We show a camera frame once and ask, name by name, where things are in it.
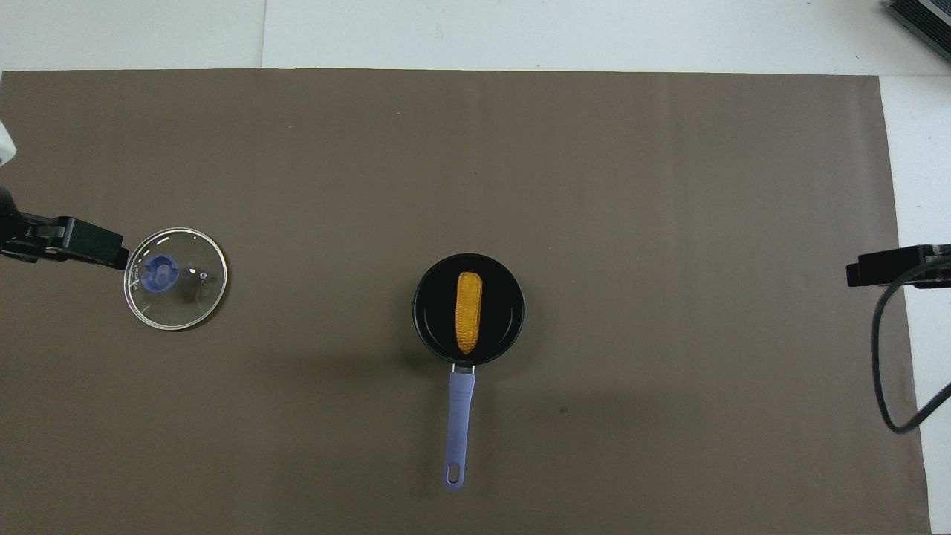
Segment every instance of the black device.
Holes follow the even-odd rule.
[[[882,392],[879,362],[879,333],[882,314],[888,299],[904,285],[918,288],[951,287],[951,244],[943,246],[912,246],[863,254],[859,262],[845,267],[851,287],[887,286],[872,313],[872,382],[879,412],[889,429],[904,434],[918,427],[936,408],[951,397],[951,383],[931,398],[921,410],[902,425],[895,424],[888,413]]]
[[[951,61],[951,0],[894,0],[885,11]]]
[[[19,211],[0,186],[0,254],[23,262],[79,260],[125,269],[122,235],[69,216],[40,217]]]

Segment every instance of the pan handle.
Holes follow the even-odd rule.
[[[449,430],[446,435],[446,465],[443,481],[452,490],[462,488],[466,475],[466,444],[469,438],[469,406],[476,388],[474,367],[453,366],[449,374]]]

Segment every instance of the white table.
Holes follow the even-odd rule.
[[[878,0],[0,3],[0,70],[255,67],[880,75],[900,242],[951,242],[951,64]],[[951,290],[906,295],[921,403],[951,381]],[[949,436],[943,406],[922,426],[934,531]]]

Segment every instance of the corn cob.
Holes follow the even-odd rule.
[[[478,341],[478,320],[482,309],[482,278],[471,271],[459,273],[456,281],[456,343],[468,355]]]

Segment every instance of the brown paper backdrop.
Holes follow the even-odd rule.
[[[198,228],[232,275],[167,333],[119,271],[0,261],[9,533],[928,530],[879,291],[844,280],[896,245],[875,78],[9,72],[0,101],[21,210]],[[410,304],[461,251],[528,311],[452,493]]]

